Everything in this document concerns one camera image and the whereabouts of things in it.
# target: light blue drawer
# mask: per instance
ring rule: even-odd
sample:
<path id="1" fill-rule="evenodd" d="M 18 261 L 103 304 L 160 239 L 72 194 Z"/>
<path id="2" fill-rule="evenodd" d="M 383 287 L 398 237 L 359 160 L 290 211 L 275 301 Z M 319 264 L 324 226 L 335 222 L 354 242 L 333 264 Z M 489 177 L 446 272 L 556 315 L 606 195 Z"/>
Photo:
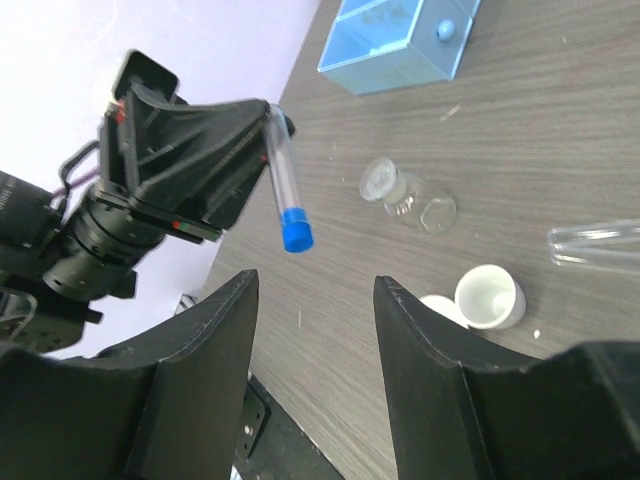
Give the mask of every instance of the light blue drawer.
<path id="1" fill-rule="evenodd" d="M 344 0 L 318 71 L 355 95 L 452 80 L 480 0 Z"/>

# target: clear plastic bottle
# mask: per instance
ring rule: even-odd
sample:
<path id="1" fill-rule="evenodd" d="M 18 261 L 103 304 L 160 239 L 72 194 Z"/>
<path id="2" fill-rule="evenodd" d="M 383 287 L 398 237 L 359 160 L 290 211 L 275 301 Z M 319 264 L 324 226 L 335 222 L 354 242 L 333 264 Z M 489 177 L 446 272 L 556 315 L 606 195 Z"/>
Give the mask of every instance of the clear plastic bottle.
<path id="1" fill-rule="evenodd" d="M 360 195 L 369 202 L 382 201 L 390 216 L 428 233 L 445 232 L 456 217 L 451 196 L 384 157 L 371 162 L 362 174 Z"/>

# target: white background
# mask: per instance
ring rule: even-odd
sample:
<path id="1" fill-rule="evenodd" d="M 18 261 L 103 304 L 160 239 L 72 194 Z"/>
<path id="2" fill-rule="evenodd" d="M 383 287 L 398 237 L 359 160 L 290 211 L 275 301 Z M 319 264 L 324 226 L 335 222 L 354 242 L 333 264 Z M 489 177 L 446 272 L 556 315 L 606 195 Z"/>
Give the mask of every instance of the white background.
<path id="1" fill-rule="evenodd" d="M 189 103 L 277 102 L 319 1 L 2 2 L 0 169 L 59 187 L 59 164 L 96 138 L 114 72 L 130 48 L 176 73 Z M 137 268 L 136 299 L 95 302 L 102 324 L 89 325 L 82 342 L 58 356 L 94 355 L 170 317 L 182 292 L 202 286 L 216 252 L 214 244 L 168 239 Z"/>

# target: blue cap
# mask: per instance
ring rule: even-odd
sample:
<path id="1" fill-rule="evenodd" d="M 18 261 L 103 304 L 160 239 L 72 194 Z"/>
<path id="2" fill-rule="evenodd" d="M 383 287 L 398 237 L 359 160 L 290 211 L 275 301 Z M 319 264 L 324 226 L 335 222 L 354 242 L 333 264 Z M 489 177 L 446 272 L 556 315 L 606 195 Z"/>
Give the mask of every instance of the blue cap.
<path id="1" fill-rule="evenodd" d="M 313 234 L 303 208 L 288 208 L 281 217 L 284 249 L 289 253 L 302 253 L 313 247 Z"/>

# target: gray wood surface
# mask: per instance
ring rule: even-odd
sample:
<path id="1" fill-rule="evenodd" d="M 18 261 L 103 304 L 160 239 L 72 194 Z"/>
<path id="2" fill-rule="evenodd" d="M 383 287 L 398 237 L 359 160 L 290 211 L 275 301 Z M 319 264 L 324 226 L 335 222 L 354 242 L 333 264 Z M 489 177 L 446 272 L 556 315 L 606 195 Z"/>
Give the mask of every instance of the gray wood surface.
<path id="1" fill-rule="evenodd" d="M 252 370 L 348 479 L 393 479 L 375 275 L 452 296 L 468 269 L 502 265 L 528 314 L 489 336 L 539 357 L 640 337 L 640 277 L 556 267 L 545 240 L 556 226 L 640 217 L 640 4 L 484 0 L 453 83 L 366 97 L 316 72 L 338 5 L 321 5 L 282 102 L 317 245 L 284 253 L 265 177 L 207 285 L 258 269 Z M 413 231 L 360 198 L 379 156 L 455 197 L 448 233 Z"/>

